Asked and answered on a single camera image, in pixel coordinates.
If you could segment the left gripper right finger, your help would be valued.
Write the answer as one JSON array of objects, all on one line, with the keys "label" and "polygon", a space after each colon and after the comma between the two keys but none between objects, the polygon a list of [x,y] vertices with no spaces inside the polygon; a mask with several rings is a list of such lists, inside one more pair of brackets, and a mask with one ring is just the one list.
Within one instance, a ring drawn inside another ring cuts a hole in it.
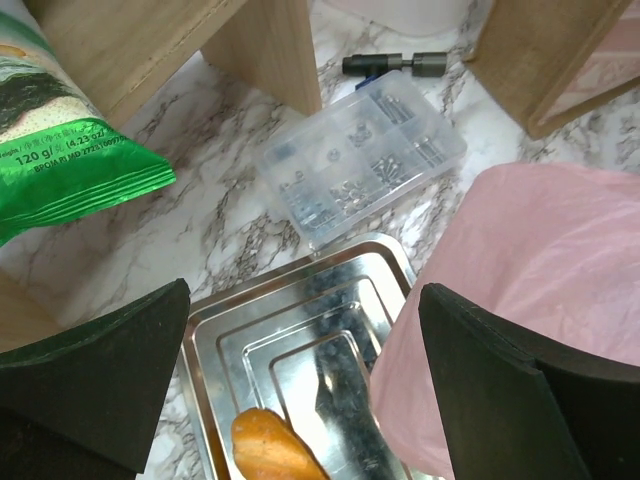
[{"label": "left gripper right finger", "polygon": [[441,284],[419,318],[457,479],[636,479],[639,369],[496,316]]}]

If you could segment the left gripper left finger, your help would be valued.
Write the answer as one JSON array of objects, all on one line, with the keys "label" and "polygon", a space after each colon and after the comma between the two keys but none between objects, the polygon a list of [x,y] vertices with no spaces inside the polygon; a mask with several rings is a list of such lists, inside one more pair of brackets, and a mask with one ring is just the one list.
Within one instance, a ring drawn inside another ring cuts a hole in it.
[{"label": "left gripper left finger", "polygon": [[4,479],[133,479],[145,469],[190,309],[177,279],[1,356]]}]

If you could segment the pink plastic grocery bag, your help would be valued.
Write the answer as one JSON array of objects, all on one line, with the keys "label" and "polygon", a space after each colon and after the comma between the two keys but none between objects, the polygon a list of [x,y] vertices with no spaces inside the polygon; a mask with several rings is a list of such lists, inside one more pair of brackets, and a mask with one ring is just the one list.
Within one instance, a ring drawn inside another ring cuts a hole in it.
[{"label": "pink plastic grocery bag", "polygon": [[571,164],[481,173],[395,321],[371,375],[383,437],[406,464],[457,479],[424,348],[422,289],[639,369],[639,179]]}]

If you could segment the green chips bag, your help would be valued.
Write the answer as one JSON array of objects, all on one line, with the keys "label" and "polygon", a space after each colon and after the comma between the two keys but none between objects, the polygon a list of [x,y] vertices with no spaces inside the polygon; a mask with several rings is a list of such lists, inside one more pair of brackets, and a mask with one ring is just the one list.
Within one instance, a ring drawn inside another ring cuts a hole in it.
[{"label": "green chips bag", "polygon": [[112,128],[21,1],[1,4],[1,241],[163,188],[170,164]]}]

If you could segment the brown burlap tote bag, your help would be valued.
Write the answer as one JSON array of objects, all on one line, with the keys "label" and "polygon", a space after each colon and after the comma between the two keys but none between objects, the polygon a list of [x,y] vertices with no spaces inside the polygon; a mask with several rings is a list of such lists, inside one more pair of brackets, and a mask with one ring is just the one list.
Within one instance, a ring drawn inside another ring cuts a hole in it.
[{"label": "brown burlap tote bag", "polygon": [[636,1],[495,1],[464,61],[533,139],[639,84]]}]

